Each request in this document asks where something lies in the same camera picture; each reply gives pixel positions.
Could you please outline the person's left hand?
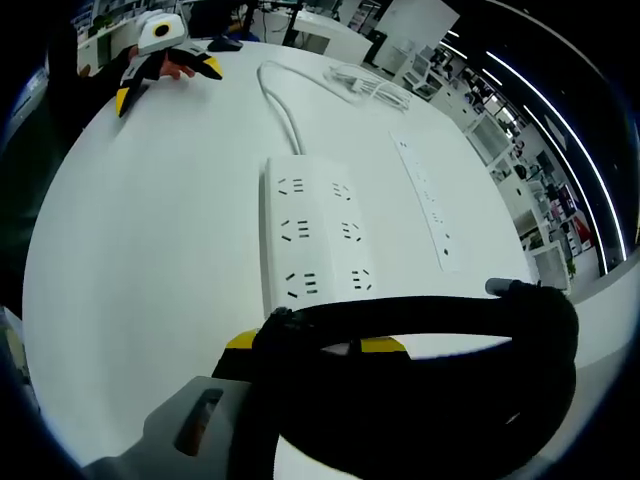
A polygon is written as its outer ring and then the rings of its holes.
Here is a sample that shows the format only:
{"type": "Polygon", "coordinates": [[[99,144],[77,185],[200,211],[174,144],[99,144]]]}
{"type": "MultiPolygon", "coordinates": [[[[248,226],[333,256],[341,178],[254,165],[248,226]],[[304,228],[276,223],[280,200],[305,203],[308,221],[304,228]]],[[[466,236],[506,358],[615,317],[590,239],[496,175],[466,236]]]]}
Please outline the person's left hand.
{"type": "Polygon", "coordinates": [[[183,75],[193,78],[196,72],[186,65],[176,64],[165,57],[159,70],[160,77],[171,77],[174,80],[180,80],[183,75]]]}

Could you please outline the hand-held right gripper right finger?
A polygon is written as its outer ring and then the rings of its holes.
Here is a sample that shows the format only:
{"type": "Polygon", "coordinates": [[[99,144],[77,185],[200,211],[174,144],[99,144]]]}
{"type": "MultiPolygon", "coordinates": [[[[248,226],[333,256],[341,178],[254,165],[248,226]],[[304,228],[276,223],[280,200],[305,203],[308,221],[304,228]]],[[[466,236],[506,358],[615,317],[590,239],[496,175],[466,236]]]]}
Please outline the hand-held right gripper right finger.
{"type": "Polygon", "coordinates": [[[410,360],[405,346],[393,337],[353,340],[349,356],[360,360],[410,360]]]}

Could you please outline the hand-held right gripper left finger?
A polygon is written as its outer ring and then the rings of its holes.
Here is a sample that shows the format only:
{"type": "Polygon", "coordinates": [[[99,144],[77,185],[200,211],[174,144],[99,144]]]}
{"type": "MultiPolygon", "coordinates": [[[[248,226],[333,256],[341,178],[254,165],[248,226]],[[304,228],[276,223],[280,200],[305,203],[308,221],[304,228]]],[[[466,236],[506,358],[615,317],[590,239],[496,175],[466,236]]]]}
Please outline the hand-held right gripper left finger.
{"type": "Polygon", "coordinates": [[[88,479],[272,479],[278,434],[248,381],[256,330],[233,338],[212,376],[197,376],[152,411],[124,453],[82,469],[88,479]]]}

